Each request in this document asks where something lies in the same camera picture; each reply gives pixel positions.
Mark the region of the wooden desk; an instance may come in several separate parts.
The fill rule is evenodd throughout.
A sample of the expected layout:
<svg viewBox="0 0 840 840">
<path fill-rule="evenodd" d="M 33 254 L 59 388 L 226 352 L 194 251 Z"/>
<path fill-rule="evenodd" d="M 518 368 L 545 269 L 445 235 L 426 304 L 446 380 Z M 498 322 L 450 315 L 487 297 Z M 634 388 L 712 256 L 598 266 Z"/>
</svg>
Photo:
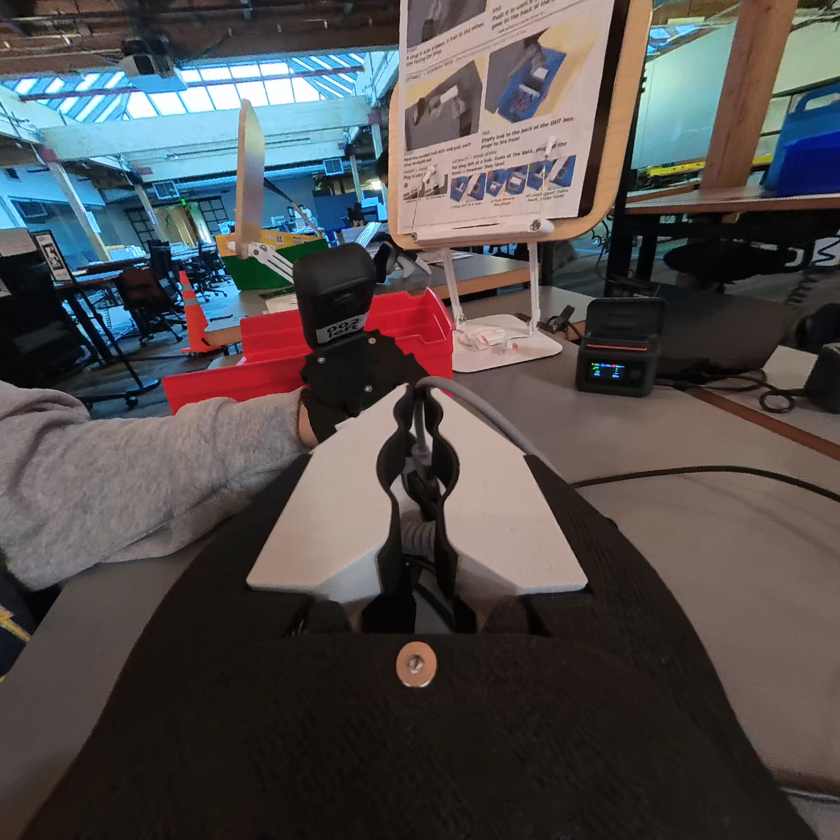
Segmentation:
<svg viewBox="0 0 840 840">
<path fill-rule="evenodd" d="M 777 197 L 758 185 L 707 191 L 688 185 L 620 196 L 612 215 L 604 294 L 651 291 L 657 246 L 667 238 L 803 249 L 837 235 L 838 214 L 837 193 Z"/>
</svg>

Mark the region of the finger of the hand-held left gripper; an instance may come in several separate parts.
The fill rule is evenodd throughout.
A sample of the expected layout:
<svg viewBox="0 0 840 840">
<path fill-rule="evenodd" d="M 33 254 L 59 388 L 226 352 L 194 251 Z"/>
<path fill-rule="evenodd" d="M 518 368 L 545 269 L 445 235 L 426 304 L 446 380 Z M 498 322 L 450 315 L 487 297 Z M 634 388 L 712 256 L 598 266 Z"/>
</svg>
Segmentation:
<svg viewBox="0 0 840 840">
<path fill-rule="evenodd" d="M 234 233 L 229 249 L 239 259 L 255 259 L 282 280 L 292 280 L 292 264 L 263 242 L 265 136 L 256 113 L 242 99 L 238 115 Z"/>
<path fill-rule="evenodd" d="M 401 248 L 391 239 L 383 239 L 375 252 L 376 283 L 384 284 L 396 270 L 400 270 L 404 277 L 409 277 L 416 270 L 427 276 L 432 274 L 428 263 L 417 253 Z"/>
</svg>

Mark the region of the red plastic bin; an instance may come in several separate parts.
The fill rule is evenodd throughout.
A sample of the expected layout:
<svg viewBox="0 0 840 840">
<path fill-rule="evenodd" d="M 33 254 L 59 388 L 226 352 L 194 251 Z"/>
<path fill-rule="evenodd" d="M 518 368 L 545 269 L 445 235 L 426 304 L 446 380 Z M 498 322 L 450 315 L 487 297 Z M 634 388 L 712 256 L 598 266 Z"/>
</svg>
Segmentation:
<svg viewBox="0 0 840 840">
<path fill-rule="evenodd" d="M 393 337 L 400 350 L 413 354 L 427 373 L 451 378 L 455 324 L 433 290 L 426 289 L 417 297 L 404 291 L 375 296 L 364 328 Z M 311 349 L 298 311 L 246 318 L 241 331 L 242 361 L 163 379 L 173 413 L 187 404 L 213 398 L 244 402 L 302 386 L 301 369 Z"/>
</svg>

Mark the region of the wooden post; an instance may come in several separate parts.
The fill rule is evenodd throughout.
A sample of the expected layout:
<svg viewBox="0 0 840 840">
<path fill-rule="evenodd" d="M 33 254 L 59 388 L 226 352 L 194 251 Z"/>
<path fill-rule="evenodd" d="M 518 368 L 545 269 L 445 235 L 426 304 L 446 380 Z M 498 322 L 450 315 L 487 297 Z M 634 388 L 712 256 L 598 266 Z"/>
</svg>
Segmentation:
<svg viewBox="0 0 840 840">
<path fill-rule="evenodd" d="M 701 191 L 747 183 L 796 8 L 796 1 L 741 3 Z"/>
</svg>

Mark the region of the black power adapter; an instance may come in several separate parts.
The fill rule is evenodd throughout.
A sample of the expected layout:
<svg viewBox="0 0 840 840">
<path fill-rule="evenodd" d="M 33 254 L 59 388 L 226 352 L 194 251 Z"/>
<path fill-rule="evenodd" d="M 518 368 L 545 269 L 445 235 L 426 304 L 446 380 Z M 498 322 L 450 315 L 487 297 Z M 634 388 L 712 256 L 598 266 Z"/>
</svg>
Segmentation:
<svg viewBox="0 0 840 840">
<path fill-rule="evenodd" d="M 822 346 L 804 385 L 805 398 L 823 410 L 839 414 L 839 342 Z"/>
</svg>

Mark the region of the person's left forearm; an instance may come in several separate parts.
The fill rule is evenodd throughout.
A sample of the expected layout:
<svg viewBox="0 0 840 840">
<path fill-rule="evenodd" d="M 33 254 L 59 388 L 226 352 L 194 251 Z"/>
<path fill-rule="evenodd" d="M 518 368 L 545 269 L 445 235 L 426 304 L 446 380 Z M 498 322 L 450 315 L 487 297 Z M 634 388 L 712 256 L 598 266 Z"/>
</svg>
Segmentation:
<svg viewBox="0 0 840 840">
<path fill-rule="evenodd" d="M 69 394 L 2 383 L 2 570 L 36 592 L 204 537 L 311 451 L 300 391 L 93 419 Z"/>
</svg>

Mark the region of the grey flat device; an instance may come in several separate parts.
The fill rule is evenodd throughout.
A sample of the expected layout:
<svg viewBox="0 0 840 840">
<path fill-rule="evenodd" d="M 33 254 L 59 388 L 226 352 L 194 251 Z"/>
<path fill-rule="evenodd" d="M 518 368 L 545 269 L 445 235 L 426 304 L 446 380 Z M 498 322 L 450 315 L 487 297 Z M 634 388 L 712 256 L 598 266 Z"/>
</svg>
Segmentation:
<svg viewBox="0 0 840 840">
<path fill-rule="evenodd" d="M 658 377 L 699 382 L 758 371 L 792 336 L 803 312 L 781 303 L 663 285 L 667 302 Z"/>
</svg>

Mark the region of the blue plastic bin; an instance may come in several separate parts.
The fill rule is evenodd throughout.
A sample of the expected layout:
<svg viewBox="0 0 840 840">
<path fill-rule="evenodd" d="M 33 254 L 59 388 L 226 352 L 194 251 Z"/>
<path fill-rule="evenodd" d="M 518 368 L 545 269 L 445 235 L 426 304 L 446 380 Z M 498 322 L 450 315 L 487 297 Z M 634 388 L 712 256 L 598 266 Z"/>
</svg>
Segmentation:
<svg viewBox="0 0 840 840">
<path fill-rule="evenodd" d="M 762 187 L 777 197 L 839 192 L 839 82 L 805 91 L 784 117 Z"/>
</svg>

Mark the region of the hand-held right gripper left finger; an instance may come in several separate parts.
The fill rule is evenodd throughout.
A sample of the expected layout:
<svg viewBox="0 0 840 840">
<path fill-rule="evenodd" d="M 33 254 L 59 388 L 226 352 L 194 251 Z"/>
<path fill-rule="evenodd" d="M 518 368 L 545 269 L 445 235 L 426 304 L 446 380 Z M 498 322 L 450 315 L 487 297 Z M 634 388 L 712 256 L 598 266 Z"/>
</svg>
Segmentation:
<svg viewBox="0 0 840 840">
<path fill-rule="evenodd" d="M 381 593 L 376 555 L 391 527 L 392 500 L 376 459 L 396 431 L 399 385 L 316 447 L 248 573 L 257 592 L 303 594 L 340 603 L 355 629 Z"/>
</svg>

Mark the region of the person's left hand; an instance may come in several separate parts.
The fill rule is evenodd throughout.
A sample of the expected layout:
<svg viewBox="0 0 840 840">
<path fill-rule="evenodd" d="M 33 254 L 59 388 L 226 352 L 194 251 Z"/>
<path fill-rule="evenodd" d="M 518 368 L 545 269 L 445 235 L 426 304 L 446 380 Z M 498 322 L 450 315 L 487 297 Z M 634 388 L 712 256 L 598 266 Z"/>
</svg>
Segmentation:
<svg viewBox="0 0 840 840">
<path fill-rule="evenodd" d="M 302 444 L 309 450 L 319 444 L 319 429 L 322 425 L 322 405 L 308 388 L 301 389 L 297 411 L 298 434 Z"/>
</svg>

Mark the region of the black office chair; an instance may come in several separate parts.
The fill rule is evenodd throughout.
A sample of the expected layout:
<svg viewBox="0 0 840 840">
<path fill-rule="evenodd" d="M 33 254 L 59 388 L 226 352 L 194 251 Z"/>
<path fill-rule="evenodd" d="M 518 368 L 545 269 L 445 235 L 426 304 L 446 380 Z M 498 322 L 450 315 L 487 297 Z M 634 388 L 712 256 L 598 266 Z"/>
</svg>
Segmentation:
<svg viewBox="0 0 840 840">
<path fill-rule="evenodd" d="M 810 263 L 814 250 L 814 244 L 763 248 L 742 241 L 693 241 L 665 253 L 663 262 L 679 275 L 678 287 L 719 290 L 751 277 L 795 273 Z"/>
<path fill-rule="evenodd" d="M 183 341 L 183 307 L 171 287 L 162 284 L 152 269 L 130 267 L 114 280 L 122 304 L 131 316 L 144 346 L 156 334 L 167 332 Z"/>
</svg>

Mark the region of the printed instruction sheet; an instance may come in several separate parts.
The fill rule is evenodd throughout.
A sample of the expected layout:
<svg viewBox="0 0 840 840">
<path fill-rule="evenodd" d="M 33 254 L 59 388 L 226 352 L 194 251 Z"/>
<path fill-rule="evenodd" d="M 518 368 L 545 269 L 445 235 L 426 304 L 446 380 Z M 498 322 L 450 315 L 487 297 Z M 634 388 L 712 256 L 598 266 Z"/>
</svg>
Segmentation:
<svg viewBox="0 0 840 840">
<path fill-rule="evenodd" d="M 592 208 L 629 2 L 401 2 L 397 230 L 504 238 Z"/>
</svg>

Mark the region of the black charging case with display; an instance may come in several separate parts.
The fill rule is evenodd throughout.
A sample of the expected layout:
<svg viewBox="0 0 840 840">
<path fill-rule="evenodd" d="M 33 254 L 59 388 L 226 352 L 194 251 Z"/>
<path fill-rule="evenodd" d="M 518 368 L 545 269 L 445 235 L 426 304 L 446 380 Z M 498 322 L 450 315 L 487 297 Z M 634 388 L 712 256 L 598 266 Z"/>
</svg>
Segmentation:
<svg viewBox="0 0 840 840">
<path fill-rule="evenodd" d="M 576 356 L 579 392 L 646 397 L 662 358 L 667 302 L 661 297 L 593 300 Z"/>
</svg>

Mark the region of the orange traffic cone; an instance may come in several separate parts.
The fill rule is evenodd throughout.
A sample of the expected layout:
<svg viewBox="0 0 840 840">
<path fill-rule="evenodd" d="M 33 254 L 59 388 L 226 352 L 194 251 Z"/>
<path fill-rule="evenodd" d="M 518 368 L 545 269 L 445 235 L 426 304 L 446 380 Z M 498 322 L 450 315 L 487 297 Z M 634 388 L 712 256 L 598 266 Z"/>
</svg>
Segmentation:
<svg viewBox="0 0 840 840">
<path fill-rule="evenodd" d="M 185 355 L 209 353 L 215 350 L 216 346 L 210 344 L 210 342 L 208 342 L 205 338 L 208 321 L 205 317 L 201 303 L 198 300 L 193 285 L 189 281 L 185 271 L 179 271 L 178 279 L 181 284 L 188 340 L 188 344 L 181 349 L 181 353 Z"/>
</svg>

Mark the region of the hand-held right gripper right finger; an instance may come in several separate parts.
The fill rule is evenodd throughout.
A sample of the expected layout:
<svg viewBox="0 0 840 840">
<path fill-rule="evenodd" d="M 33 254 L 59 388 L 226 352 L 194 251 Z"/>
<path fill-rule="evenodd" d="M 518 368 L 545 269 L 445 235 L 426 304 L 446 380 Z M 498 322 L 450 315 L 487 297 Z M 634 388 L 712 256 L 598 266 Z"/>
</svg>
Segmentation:
<svg viewBox="0 0 840 840">
<path fill-rule="evenodd" d="M 478 626 L 523 596 L 583 592 L 587 577 L 534 472 L 560 477 L 542 450 L 465 386 L 426 390 L 443 412 L 438 433 L 458 460 L 444 525 L 457 555 L 455 594 Z"/>
</svg>

